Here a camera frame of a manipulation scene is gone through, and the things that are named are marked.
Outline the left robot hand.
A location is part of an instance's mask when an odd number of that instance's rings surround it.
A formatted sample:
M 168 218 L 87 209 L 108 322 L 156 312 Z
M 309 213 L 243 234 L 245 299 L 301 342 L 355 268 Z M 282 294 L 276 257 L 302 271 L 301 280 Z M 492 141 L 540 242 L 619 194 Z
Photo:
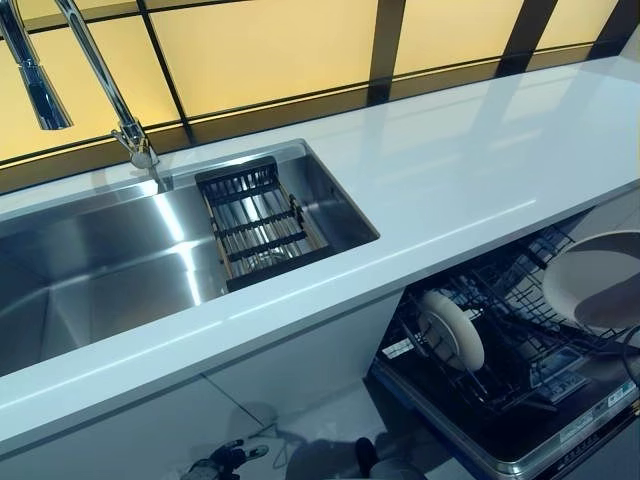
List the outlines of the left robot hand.
M 242 465 L 268 453 L 267 445 L 246 447 L 243 439 L 233 440 L 218 447 L 208 457 L 197 460 L 181 479 L 239 479 L 240 475 L 236 471 Z

